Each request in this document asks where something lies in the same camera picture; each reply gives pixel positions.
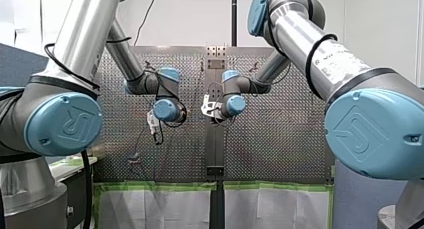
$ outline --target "metal bracket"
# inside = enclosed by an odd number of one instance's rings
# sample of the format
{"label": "metal bracket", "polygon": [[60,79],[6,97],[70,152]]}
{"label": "metal bracket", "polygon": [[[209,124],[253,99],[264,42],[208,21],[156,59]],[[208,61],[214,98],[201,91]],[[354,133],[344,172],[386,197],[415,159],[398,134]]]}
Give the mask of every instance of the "metal bracket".
{"label": "metal bracket", "polygon": [[225,69],[224,59],[208,59],[208,69]]}
{"label": "metal bracket", "polygon": [[155,117],[155,114],[153,114],[153,109],[150,110],[147,113],[147,123],[150,127],[150,133],[153,135],[157,132],[159,132],[159,123],[160,121]]}
{"label": "metal bracket", "polygon": [[216,118],[216,119],[224,119],[219,113],[222,106],[221,102],[210,102],[209,95],[206,94],[203,97],[203,105],[202,105],[202,113],[205,116]]}
{"label": "metal bracket", "polygon": [[206,173],[208,176],[223,176],[224,167],[223,166],[208,166],[206,168]]}

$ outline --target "white wall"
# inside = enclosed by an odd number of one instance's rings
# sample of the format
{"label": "white wall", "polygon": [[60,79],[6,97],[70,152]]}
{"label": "white wall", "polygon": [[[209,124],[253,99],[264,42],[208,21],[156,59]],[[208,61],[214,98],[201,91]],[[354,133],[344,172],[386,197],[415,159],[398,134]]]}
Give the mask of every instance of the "white wall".
{"label": "white wall", "polygon": [[[119,5],[117,18],[124,32],[136,37],[136,32],[143,21],[151,0],[126,0]],[[343,40],[344,0],[320,0],[327,11],[326,30],[336,33]],[[11,5],[7,19],[29,29],[30,36],[19,34],[16,46],[42,54],[42,45],[54,42],[68,10],[70,0],[15,0]],[[247,33],[247,14],[251,0],[238,0],[238,43],[239,46],[268,46],[261,38],[254,38]],[[43,32],[39,31],[42,7]],[[224,45],[231,44],[231,0],[156,0],[149,18],[141,30],[138,45]]]}
{"label": "white wall", "polygon": [[[268,46],[247,32],[252,0],[238,0],[238,46]],[[326,29],[343,39],[344,0],[320,0]],[[118,19],[126,34],[135,37],[150,0],[127,0],[119,6]],[[156,0],[141,32],[138,45],[231,44],[231,0]]]}
{"label": "white wall", "polygon": [[418,83],[422,0],[346,0],[345,44],[370,66]]}

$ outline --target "metal stand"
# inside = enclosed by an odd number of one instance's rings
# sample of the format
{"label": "metal stand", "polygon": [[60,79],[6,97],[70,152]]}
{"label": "metal stand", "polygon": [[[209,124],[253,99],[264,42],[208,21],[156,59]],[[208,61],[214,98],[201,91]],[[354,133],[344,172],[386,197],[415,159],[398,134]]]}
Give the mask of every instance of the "metal stand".
{"label": "metal stand", "polygon": [[409,181],[396,206],[378,212],[378,229],[407,229],[424,216],[424,183]]}
{"label": "metal stand", "polygon": [[66,228],[66,186],[55,184],[43,157],[0,165],[0,181],[6,228]]}
{"label": "metal stand", "polygon": [[[227,69],[226,48],[208,47],[206,57],[206,86],[211,100],[220,100],[222,96],[221,83],[222,73]],[[211,192],[210,229],[225,228],[225,195],[224,195],[224,134],[226,128],[213,124],[206,120],[206,173],[210,181],[215,181],[217,187]]]}

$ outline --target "blue joint cap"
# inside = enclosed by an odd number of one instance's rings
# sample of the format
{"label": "blue joint cap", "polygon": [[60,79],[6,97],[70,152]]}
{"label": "blue joint cap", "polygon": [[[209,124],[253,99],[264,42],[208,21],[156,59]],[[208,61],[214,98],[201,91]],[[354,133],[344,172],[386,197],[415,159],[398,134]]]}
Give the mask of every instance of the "blue joint cap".
{"label": "blue joint cap", "polygon": [[227,101],[227,111],[231,116],[237,116],[246,109],[246,101],[242,96],[231,96]]}
{"label": "blue joint cap", "polygon": [[158,74],[175,82],[180,82],[180,71],[172,67],[162,67]]}
{"label": "blue joint cap", "polygon": [[168,99],[160,99],[153,106],[155,117],[164,122],[173,122],[179,118],[180,110]]}
{"label": "blue joint cap", "polygon": [[40,104],[28,118],[28,148],[44,156],[69,156],[85,150],[100,134],[102,113],[91,97],[68,92]]}
{"label": "blue joint cap", "polygon": [[252,36],[262,36],[266,14],[266,1],[253,0],[250,4],[247,28]]}
{"label": "blue joint cap", "polygon": [[226,82],[230,80],[233,77],[240,76],[240,73],[236,70],[227,70],[224,73],[222,73],[222,82]]}
{"label": "blue joint cap", "polygon": [[371,88],[348,92],[328,109],[325,128],[335,156],[361,175],[424,177],[424,106],[406,95]]}

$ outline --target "silver arm segment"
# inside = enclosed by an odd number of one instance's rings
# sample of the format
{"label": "silver arm segment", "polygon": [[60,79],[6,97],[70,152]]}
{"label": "silver arm segment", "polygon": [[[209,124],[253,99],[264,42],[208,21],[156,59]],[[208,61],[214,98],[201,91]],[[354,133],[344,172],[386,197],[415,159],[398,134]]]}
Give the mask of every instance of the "silver arm segment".
{"label": "silver arm segment", "polygon": [[[123,38],[125,38],[125,34],[115,19],[110,29],[108,40],[118,41]],[[106,43],[106,48],[127,81],[135,80],[143,75],[144,70],[137,57],[132,53],[128,42]]]}
{"label": "silver arm segment", "polygon": [[[115,20],[120,1],[72,0],[46,69],[32,75],[25,89],[0,95],[0,158],[22,153],[73,155],[97,138],[102,112],[96,102],[98,88],[91,82],[107,39],[125,37]],[[178,70],[148,72],[127,41],[106,46],[127,81],[127,92],[156,95],[152,113],[159,120],[185,121]]]}

